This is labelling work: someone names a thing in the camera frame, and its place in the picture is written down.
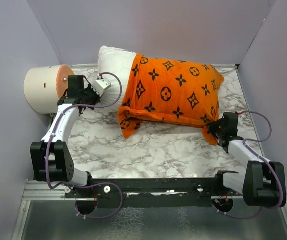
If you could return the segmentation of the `white pillow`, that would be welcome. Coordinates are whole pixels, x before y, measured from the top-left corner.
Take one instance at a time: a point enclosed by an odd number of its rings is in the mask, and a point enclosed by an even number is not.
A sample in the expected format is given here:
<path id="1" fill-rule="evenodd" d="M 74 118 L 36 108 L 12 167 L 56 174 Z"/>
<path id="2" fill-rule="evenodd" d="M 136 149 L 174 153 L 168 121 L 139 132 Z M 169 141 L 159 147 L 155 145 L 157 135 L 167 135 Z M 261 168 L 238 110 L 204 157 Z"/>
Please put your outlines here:
<path id="1" fill-rule="evenodd" d="M 100 99 L 99 112 L 116 114 L 125 97 L 136 53 L 122 48 L 102 46 L 98 55 L 98 73 L 111 82 L 111 87 Z"/>

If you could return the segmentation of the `orange patterned pillowcase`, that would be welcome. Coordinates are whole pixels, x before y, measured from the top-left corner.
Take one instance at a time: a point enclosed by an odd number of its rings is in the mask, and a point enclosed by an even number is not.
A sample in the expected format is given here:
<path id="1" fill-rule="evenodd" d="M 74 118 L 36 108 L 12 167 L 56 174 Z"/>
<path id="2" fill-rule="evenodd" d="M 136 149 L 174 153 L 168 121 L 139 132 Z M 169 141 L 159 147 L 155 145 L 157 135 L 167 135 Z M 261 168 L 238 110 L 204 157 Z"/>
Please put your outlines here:
<path id="1" fill-rule="evenodd" d="M 208 125 L 219 120 L 219 89 L 224 76 L 211 64 L 137 54 L 118 111 L 123 137 L 143 121 L 201 128 L 206 141 L 218 145 Z"/>

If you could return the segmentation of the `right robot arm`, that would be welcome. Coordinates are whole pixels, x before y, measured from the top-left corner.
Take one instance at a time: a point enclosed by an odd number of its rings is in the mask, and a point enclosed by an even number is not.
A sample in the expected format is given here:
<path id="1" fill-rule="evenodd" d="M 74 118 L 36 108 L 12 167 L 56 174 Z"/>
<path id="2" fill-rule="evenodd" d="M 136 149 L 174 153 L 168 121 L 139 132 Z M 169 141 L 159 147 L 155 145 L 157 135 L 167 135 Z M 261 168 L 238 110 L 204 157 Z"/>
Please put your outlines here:
<path id="1" fill-rule="evenodd" d="M 244 173 L 219 171 L 213 183 L 214 192 L 224 196 L 233 190 L 243 196 L 248 206 L 284 207 L 287 202 L 284 165 L 263 157 L 250 147 L 249 139 L 238 135 L 238 123 L 239 113 L 225 112 L 221 119 L 207 126 L 218 145 L 245 169 Z"/>

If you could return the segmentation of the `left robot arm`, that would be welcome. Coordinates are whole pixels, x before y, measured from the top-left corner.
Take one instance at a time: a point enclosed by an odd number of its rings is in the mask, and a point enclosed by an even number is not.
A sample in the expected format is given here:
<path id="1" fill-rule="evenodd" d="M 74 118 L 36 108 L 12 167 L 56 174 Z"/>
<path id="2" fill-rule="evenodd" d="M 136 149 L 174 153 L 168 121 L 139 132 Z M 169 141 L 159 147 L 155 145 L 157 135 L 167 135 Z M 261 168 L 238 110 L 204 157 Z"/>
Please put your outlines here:
<path id="1" fill-rule="evenodd" d="M 100 96 L 84 75 L 67 77 L 68 87 L 57 103 L 57 113 L 46 135 L 30 146 L 34 178 L 48 183 L 50 189 L 60 184 L 76 187 L 82 197 L 93 194 L 94 185 L 89 182 L 90 174 L 75 168 L 68 148 L 68 140 L 73 126 L 85 110 L 86 105 L 96 105 Z"/>

